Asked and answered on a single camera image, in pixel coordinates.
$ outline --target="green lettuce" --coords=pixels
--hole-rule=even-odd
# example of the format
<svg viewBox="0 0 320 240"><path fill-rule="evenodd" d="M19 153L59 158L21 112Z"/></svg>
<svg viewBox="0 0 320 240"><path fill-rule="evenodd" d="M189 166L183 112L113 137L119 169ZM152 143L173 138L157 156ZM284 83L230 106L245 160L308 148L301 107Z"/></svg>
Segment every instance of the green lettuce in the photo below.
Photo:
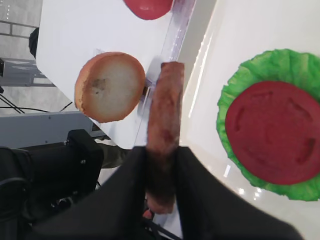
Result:
<svg viewBox="0 0 320 240"><path fill-rule="evenodd" d="M251 185L286 195L291 200L317 201L320 198L320 174L293 185L272 184L251 174L233 153L225 128L228 108L245 89L261 81L283 81L293 84L308 92L320 103L320 58L310 53L281 49L266 51L242 63L228 81L228 85L222 89L216 121L216 129L228 157Z"/></svg>

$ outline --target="white surface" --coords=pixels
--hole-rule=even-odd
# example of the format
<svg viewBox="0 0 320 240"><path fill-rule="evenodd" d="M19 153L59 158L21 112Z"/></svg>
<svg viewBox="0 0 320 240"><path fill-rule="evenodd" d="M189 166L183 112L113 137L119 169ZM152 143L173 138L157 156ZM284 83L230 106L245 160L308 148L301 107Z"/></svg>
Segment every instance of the white surface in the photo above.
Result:
<svg viewBox="0 0 320 240"><path fill-rule="evenodd" d="M122 0L44 0L37 66L73 101L78 74L97 49L128 53L147 72L162 52L171 18L169 12L154 21L142 20ZM141 122L138 108L124 120L99 125L121 148L134 146Z"/></svg>
<svg viewBox="0 0 320 240"><path fill-rule="evenodd" d="M239 65L266 50L289 48L320 56L320 1L218 0L189 80L181 144L252 205L294 225L306 240L320 236L320 202L288 200L253 187L228 159L216 131L221 90Z"/></svg>

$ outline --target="red object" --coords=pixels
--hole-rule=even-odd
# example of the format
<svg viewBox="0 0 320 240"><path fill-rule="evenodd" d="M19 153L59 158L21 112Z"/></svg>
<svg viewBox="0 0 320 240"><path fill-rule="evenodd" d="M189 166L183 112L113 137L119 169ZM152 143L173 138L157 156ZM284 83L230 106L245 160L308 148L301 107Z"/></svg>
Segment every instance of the red object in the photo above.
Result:
<svg viewBox="0 0 320 240"><path fill-rule="evenodd" d="M269 183L292 185L320 172L320 105L292 84L247 88L229 107L225 130L237 159Z"/></svg>
<svg viewBox="0 0 320 240"><path fill-rule="evenodd" d="M139 18L155 20L167 14L174 0L124 0L125 4Z"/></svg>

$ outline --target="tomato slice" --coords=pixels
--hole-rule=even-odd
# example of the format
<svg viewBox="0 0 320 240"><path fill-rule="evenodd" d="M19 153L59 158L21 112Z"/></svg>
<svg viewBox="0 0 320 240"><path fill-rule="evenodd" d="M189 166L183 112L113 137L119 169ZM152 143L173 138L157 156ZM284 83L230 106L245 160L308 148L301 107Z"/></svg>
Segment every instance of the tomato slice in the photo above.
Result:
<svg viewBox="0 0 320 240"><path fill-rule="evenodd" d="M320 105L292 84L247 88L229 107L225 130L237 159L262 180L292 185L320 172Z"/></svg>
<svg viewBox="0 0 320 240"><path fill-rule="evenodd" d="M124 0L130 10L144 20L155 20L167 14L174 0Z"/></svg>

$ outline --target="bun slice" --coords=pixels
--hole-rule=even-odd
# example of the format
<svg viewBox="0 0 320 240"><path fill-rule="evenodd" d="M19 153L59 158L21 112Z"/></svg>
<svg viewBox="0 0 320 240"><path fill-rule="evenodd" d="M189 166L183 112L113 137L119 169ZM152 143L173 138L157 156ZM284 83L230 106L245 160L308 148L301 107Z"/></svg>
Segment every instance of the bun slice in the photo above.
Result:
<svg viewBox="0 0 320 240"><path fill-rule="evenodd" d="M146 74L140 62L122 52L89 60L75 83L75 106L86 116L108 123L128 116L139 103Z"/></svg>

